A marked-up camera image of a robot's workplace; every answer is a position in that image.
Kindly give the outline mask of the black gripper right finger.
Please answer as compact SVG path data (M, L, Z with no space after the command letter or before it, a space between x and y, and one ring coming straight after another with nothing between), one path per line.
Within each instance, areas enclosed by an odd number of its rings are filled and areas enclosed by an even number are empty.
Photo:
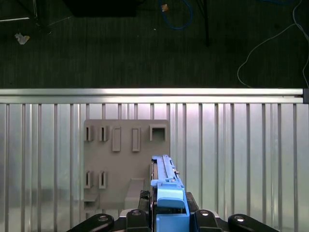
M216 212L199 209L192 193L186 192L191 232L277 232L276 229L244 214L231 215L227 221Z

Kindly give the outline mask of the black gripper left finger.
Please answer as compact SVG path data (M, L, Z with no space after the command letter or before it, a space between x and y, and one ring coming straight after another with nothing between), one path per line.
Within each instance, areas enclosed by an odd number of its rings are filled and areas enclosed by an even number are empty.
M152 230L150 213L150 192L140 191L137 209L123 211L118 219L108 214L96 214L74 226L71 232L150 232Z

